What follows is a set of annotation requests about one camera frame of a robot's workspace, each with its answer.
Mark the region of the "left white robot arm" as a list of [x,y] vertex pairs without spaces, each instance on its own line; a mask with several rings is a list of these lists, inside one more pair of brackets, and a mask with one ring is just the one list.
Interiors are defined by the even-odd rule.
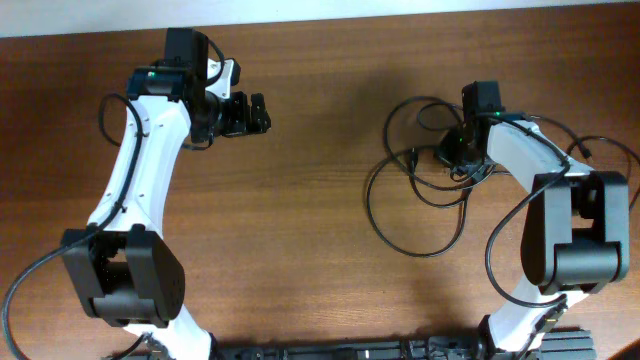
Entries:
[[126,129],[108,185],[83,229],[61,243],[84,312],[148,342],[167,359],[218,359],[218,343],[184,304],[185,272],[163,240],[163,214],[183,149],[267,132],[260,93],[233,91],[240,66],[205,34],[170,28],[161,59],[138,67],[120,101]]

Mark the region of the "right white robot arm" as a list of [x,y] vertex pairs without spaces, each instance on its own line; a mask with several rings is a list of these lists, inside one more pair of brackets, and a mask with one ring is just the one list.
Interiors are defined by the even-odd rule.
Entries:
[[500,165],[526,197],[494,228],[497,236],[520,211],[526,213],[520,261],[523,277],[512,293],[495,290],[504,305],[485,316],[473,340],[434,340],[433,353],[467,359],[543,359],[593,355],[580,332],[554,334],[559,318],[630,267],[628,182],[572,158],[542,134],[524,113],[502,105],[495,81],[476,81],[461,91],[463,121],[449,131],[436,154],[459,175],[480,179]]

